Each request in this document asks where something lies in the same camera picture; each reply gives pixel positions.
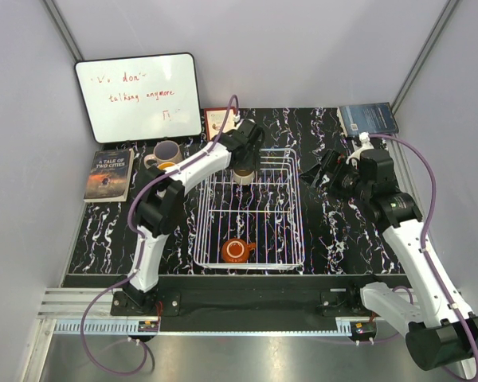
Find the floral patterned mug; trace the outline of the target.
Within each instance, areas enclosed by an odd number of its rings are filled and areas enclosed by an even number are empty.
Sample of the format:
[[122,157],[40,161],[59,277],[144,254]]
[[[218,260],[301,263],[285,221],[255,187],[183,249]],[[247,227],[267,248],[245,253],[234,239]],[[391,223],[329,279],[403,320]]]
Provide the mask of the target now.
[[166,172],[173,171],[173,170],[178,170],[178,164],[174,162],[163,162],[159,163],[156,166],[159,170],[163,170]]

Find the brown and cream cup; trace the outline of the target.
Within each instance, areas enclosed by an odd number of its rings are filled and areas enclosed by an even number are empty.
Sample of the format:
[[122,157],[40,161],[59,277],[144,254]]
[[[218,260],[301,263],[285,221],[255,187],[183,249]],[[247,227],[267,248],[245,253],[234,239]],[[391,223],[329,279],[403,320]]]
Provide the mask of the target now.
[[232,175],[235,183],[241,186],[250,185],[255,178],[254,170],[233,169]]

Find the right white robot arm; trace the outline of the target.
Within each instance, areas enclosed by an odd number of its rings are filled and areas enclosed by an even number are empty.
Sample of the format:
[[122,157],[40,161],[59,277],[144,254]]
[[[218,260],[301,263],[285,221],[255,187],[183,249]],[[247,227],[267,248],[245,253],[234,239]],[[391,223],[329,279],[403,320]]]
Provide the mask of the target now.
[[378,314],[405,339],[414,363],[429,371],[470,359],[478,351],[478,315],[447,276],[415,200],[398,188],[394,161],[383,149],[360,149],[350,157],[326,150],[300,180],[333,197],[354,198],[398,257],[416,294],[416,306],[385,283],[350,291],[347,309]]

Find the pink glossy mug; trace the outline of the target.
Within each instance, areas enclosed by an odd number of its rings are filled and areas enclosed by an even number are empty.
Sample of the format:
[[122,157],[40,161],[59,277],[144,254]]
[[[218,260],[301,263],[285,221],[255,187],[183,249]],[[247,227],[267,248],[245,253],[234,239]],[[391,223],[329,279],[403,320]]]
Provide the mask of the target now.
[[157,166],[166,162],[178,164],[182,161],[182,153],[175,141],[165,140],[156,144],[152,154],[148,154],[143,159],[146,168]]

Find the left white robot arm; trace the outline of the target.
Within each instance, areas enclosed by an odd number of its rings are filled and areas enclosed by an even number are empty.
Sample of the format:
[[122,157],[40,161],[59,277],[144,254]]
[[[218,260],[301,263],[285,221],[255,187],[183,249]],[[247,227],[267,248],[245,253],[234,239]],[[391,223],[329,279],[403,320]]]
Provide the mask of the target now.
[[188,192],[222,170],[256,171],[264,140],[264,128],[243,119],[237,128],[217,135],[179,164],[147,170],[147,184],[128,213],[127,224],[137,234],[137,242],[133,266],[121,285],[137,314],[146,315],[155,308],[159,264],[167,239],[184,216]]

